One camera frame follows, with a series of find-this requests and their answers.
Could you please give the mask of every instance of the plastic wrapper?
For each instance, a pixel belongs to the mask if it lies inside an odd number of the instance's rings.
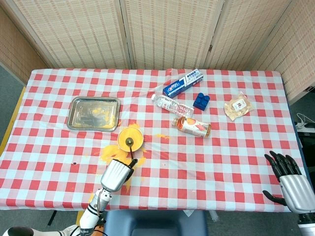
[[[232,121],[253,109],[253,105],[242,92],[240,92],[237,97],[224,104],[224,112]]]

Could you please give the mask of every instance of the metal tray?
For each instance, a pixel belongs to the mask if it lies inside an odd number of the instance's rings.
[[[74,130],[114,131],[120,105],[120,100],[114,97],[76,97],[70,105],[67,127]]]

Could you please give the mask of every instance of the building block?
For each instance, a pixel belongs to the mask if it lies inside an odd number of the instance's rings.
[[[193,103],[193,106],[204,111],[209,101],[210,101],[209,96],[207,95],[205,96],[203,95],[203,93],[199,93],[198,96],[196,97],[196,100]]]

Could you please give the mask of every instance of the woven panel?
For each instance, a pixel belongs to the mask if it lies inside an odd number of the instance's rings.
[[[14,0],[59,67],[128,68],[114,0]]]
[[[289,100],[315,83],[315,4],[293,1],[253,69],[279,71]]]
[[[224,4],[227,12],[216,29],[216,41],[205,67],[244,70],[289,0],[229,0]]]
[[[0,8],[0,61],[16,77],[27,83],[34,69],[46,64]]]
[[[220,0],[125,3],[135,68],[199,67],[201,54],[208,50],[212,38],[208,34],[217,24]]]

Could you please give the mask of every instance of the table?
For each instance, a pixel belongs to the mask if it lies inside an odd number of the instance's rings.
[[[175,97],[192,106],[199,92],[209,94],[206,110],[195,109],[194,117],[212,126],[210,137],[200,138],[171,127],[175,115],[150,99],[190,71],[33,71],[0,158],[0,208],[86,208],[106,169],[103,148],[138,124],[145,142],[135,155],[142,163],[130,185],[113,193],[109,209],[288,211],[262,194],[281,195],[264,158],[269,150],[291,155],[304,172],[280,74],[201,70],[204,80]],[[255,110],[232,122],[223,106],[240,91]],[[76,96],[119,98],[119,127],[112,133],[69,130],[66,117]]]

